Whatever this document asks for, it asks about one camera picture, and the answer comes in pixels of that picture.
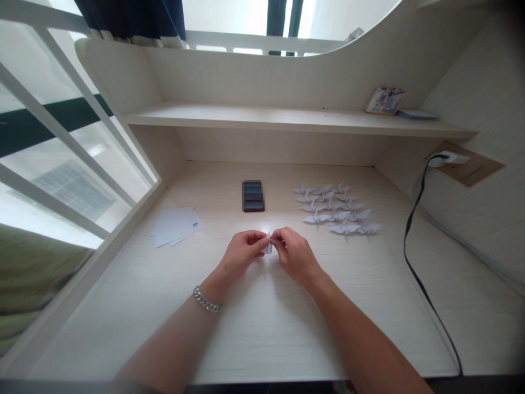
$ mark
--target forearm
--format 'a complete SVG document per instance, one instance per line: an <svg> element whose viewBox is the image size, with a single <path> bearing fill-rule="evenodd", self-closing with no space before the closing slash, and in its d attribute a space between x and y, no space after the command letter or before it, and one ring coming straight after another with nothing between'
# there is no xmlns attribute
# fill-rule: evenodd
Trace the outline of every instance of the forearm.
<svg viewBox="0 0 525 394"><path fill-rule="evenodd" d="M212 303L221 304L229 281L214 271L200 286ZM190 380L219 313L203 308L189 297L184 304L146 341L115 377L137 381L164 393L182 393Z"/></svg>
<svg viewBox="0 0 525 394"><path fill-rule="evenodd" d="M431 392L388 337L326 273L306 287L319 306L343 366L360 394Z"/></svg>

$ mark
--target smartphone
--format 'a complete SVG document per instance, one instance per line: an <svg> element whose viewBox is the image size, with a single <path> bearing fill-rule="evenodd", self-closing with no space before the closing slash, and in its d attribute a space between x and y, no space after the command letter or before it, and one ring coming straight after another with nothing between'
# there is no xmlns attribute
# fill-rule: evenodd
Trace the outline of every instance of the smartphone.
<svg viewBox="0 0 525 394"><path fill-rule="evenodd" d="M244 212L264 211L263 183L261 181L242 182L242 210Z"/></svg>

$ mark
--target electrical outlet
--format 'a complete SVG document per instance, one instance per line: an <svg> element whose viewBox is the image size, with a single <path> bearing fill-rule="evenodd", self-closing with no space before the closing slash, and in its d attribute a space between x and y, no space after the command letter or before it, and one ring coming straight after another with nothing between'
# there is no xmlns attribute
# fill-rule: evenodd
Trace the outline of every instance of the electrical outlet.
<svg viewBox="0 0 525 394"><path fill-rule="evenodd" d="M472 152L449 141L443 141L425 160L428 160L433 154L440 153L443 150L470 157L470 160L465 164L447 163L438 168L439 171L454 178L456 181L461 182L467 187L475 185L489 175L505 167L504 164L486 158L485 156Z"/></svg>

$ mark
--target white railing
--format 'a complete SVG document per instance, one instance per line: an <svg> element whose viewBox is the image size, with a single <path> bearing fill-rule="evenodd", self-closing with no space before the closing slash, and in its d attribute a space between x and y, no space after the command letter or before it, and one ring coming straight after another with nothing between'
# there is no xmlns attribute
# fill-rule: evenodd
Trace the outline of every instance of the white railing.
<svg viewBox="0 0 525 394"><path fill-rule="evenodd" d="M154 185L155 181L151 178L139 158L133 153L131 147L126 143L121 133L117 130L109 116L107 116L104 109L83 81L82 77L48 31L49 28L55 28L59 30L79 32L90 36L91 31L84 18L79 15L22 0L2 0L0 2L0 19L23 23L29 25L35 30L35 33L40 36L41 40L50 50L57 62L62 66L65 73L73 81L90 107L98 115L102 123L107 127L124 152L129 156L137 170L151 186ZM55 137L61 140L78 159L98 175L111 190L113 190L131 207L136 204L133 198L129 196L120 184L108 174L108 172L1 63L0 83L2 83L2 85L4 85L4 87L9 90L11 94L13 94L13 96L15 96ZM102 239L106 239L109 236L109 232L101 228L99 225L82 216L77 211L73 210L54 196L41 190L39 187L35 186L33 183L16 174L4 165L0 165L0 182Z"/></svg>
<svg viewBox="0 0 525 394"><path fill-rule="evenodd" d="M198 45L225 48L226 52L233 52L235 48L260 49L263 55L268 55L270 51L297 52L297 56L304 56L305 53L321 54L340 48L348 42L186 30L186 44L189 49L197 49Z"/></svg>

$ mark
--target hand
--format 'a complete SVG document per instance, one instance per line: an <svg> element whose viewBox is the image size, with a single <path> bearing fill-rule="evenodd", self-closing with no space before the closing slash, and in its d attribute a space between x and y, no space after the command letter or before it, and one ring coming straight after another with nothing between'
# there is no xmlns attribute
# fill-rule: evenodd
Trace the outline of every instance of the hand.
<svg viewBox="0 0 525 394"><path fill-rule="evenodd" d="M324 274L308 241L289 227L275 230L271 241L284 271L301 285L308 287Z"/></svg>
<svg viewBox="0 0 525 394"><path fill-rule="evenodd" d="M243 231L233 236L219 265L201 284L202 295L215 304L222 303L231 285L246 271L255 257L269 243L265 233L256 230Z"/></svg>

